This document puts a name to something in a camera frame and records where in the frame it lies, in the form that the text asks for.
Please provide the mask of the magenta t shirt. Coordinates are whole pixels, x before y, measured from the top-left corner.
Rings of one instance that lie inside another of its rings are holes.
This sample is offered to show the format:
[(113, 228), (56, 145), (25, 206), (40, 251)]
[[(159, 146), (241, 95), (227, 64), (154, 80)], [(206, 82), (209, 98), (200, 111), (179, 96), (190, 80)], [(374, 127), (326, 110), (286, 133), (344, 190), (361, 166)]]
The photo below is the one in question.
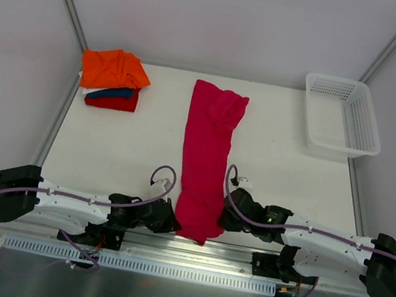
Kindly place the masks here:
[(202, 246), (219, 237), (217, 220), (223, 210), (224, 182), (234, 130), (249, 99), (213, 83), (194, 84), (182, 150), (181, 192), (175, 215), (179, 236)]

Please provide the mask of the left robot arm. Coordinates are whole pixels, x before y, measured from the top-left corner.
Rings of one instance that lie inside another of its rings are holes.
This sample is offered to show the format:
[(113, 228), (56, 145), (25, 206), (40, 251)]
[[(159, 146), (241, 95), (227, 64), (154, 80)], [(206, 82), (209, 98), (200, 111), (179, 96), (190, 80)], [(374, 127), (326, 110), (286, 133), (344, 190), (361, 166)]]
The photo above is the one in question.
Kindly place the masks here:
[(162, 186), (150, 186), (148, 202), (119, 193), (90, 196), (54, 184), (41, 172), (36, 165), (0, 170), (0, 223), (38, 223), (57, 229), (60, 240), (114, 251), (129, 229), (145, 227), (155, 234), (181, 229)]

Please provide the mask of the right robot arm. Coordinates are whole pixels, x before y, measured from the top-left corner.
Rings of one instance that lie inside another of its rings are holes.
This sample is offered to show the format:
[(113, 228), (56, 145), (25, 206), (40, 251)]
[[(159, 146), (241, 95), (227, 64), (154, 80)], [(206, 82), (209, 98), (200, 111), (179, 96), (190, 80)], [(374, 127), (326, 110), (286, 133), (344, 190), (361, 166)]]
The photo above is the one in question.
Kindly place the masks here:
[(326, 278), (363, 287), (370, 297), (396, 297), (396, 240), (348, 235), (279, 206), (262, 206), (242, 188), (227, 191), (218, 225), (283, 247), (275, 269), (282, 281)]

